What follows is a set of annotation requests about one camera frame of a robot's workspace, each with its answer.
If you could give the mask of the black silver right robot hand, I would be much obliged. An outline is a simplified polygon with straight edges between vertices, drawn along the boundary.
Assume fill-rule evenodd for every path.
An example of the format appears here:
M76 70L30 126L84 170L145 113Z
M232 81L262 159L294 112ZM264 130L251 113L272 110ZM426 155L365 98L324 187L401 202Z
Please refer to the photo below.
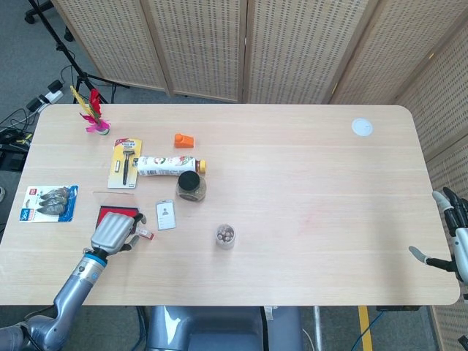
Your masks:
M453 248L451 261L429 257L414 246L409 247L411 254L420 262L456 275L467 286L467 199L459 197L447 187L443 193L432 192L437 207L442 210Z

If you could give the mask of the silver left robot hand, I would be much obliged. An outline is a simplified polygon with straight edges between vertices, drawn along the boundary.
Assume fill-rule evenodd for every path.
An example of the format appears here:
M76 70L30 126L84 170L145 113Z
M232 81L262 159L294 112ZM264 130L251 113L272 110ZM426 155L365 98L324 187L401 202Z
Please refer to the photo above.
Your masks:
M107 257L118 252L131 251L139 241L135 231L140 222L146 223L146 217L142 213L136 216L107 213L91 237L92 252Z

